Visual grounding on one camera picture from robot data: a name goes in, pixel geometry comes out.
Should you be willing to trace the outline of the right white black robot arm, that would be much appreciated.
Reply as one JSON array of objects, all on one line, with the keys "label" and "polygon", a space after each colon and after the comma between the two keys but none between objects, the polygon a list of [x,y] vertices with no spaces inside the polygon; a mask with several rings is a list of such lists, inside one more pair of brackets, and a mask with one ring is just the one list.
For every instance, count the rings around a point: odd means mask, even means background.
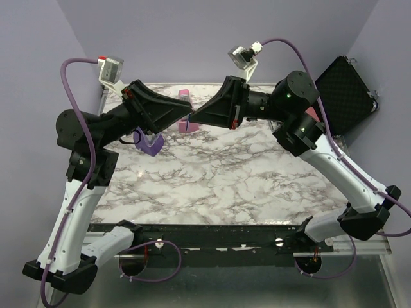
[{"label": "right white black robot arm", "polygon": [[303,222],[295,243],[305,252],[343,234],[370,239],[401,195],[395,185],[386,187],[376,180],[367,185],[370,176],[328,140],[324,124],[306,113],[318,98],[314,82],[302,71],[291,72],[271,94],[251,91],[244,79],[228,76],[217,94],[189,117],[192,123],[232,130],[244,119],[277,122],[273,135],[282,148],[314,167],[347,198],[344,209]]}]

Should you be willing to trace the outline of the blue key tag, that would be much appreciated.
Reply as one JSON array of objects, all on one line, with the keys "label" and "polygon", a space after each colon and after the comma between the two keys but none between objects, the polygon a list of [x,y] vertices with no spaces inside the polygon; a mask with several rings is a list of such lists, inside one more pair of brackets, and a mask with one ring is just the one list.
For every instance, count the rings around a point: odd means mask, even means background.
[{"label": "blue key tag", "polygon": [[191,114],[189,114],[189,115],[188,115],[188,118],[187,118],[187,121],[186,121],[186,131],[188,131],[188,130],[189,130],[189,123],[190,123],[190,120],[191,120]]}]

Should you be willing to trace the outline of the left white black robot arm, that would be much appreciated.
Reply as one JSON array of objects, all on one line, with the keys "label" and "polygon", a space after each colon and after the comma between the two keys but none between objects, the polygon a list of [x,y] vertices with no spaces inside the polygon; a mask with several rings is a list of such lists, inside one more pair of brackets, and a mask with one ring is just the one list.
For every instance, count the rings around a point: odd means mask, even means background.
[{"label": "left white black robot arm", "polygon": [[121,104],[101,115],[73,109],[56,122],[57,144],[71,151],[64,199],[53,231],[42,253],[24,265],[23,274],[63,293],[83,294],[98,268],[125,250],[142,247],[139,225],[121,221],[111,232],[83,246],[93,212],[109,186],[118,153],[106,146],[141,129],[160,133],[192,111],[189,102],[155,93],[141,81],[126,86]]}]

